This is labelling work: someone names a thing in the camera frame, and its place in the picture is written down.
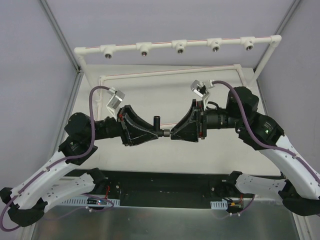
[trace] black cylinder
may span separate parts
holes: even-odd
[[[206,110],[207,129],[232,129],[238,119],[228,116],[224,109]]]
[[[155,132],[160,131],[160,116],[153,117],[153,130]]]

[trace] white board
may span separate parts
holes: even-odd
[[[100,75],[141,73],[187,69],[186,66],[92,66],[94,79]],[[250,79],[252,68],[244,68],[244,75]],[[131,105],[145,121],[153,123],[153,116],[161,116],[161,124],[177,123],[188,112],[192,99],[190,85],[195,80],[223,80],[233,87],[241,86],[235,70],[184,73],[108,80],[105,86],[115,87],[125,93],[122,106]],[[259,96],[257,86],[252,89]],[[75,102],[73,113],[89,114],[90,87],[84,77]],[[228,89],[219,85],[211,89],[211,101],[226,106]],[[110,116],[105,105],[110,95],[103,94],[102,118]],[[259,112],[263,113],[261,102]],[[280,171],[259,152],[244,144],[234,129],[208,130],[207,138],[198,143],[160,138],[142,145],[125,147],[120,138],[96,141],[98,150],[81,169],[100,168],[115,171],[170,172],[229,174],[242,171],[254,175],[279,175]]]

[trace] black wire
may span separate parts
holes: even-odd
[[[218,103],[214,102],[214,101],[208,101],[208,104],[211,104],[211,105],[214,105],[216,107],[216,109],[220,109]]]

